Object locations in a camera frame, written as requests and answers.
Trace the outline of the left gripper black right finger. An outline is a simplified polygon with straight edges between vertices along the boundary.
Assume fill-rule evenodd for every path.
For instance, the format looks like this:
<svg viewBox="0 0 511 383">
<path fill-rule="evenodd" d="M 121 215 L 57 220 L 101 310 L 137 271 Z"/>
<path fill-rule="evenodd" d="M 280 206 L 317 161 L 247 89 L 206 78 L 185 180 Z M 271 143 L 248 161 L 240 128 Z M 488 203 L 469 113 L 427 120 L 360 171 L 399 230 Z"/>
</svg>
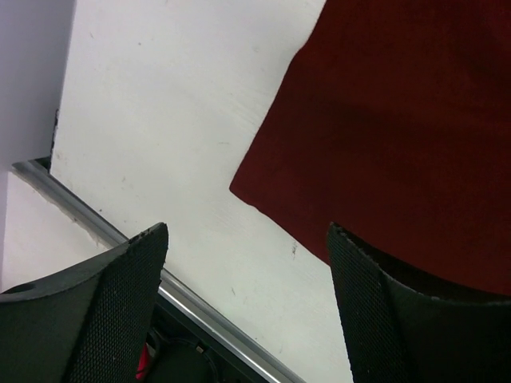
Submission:
<svg viewBox="0 0 511 383">
<path fill-rule="evenodd" d="M 508 296 L 433 276 L 336 223 L 327 250 L 354 381 L 509 381 Z"/>
</svg>

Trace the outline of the dark red t-shirt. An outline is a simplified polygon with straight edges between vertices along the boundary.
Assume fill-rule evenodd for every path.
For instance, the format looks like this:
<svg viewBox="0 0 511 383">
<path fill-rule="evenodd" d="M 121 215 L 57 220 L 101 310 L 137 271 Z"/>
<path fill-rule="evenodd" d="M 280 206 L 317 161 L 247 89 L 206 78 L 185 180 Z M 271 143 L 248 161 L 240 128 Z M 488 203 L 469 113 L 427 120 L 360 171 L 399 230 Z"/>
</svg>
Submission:
<svg viewBox="0 0 511 383">
<path fill-rule="evenodd" d="M 326 2 L 230 189 L 320 259 L 337 223 L 509 294 L 509 2 Z"/>
</svg>

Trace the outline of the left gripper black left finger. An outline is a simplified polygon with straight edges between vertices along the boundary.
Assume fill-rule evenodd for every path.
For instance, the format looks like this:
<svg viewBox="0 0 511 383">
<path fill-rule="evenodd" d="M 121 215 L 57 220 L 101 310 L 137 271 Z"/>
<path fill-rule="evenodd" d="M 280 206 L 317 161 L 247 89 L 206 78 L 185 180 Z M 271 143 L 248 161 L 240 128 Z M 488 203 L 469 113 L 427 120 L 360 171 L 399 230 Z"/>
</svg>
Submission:
<svg viewBox="0 0 511 383">
<path fill-rule="evenodd" d="M 168 228 L 1 294 L 3 382 L 134 382 Z"/>
</svg>

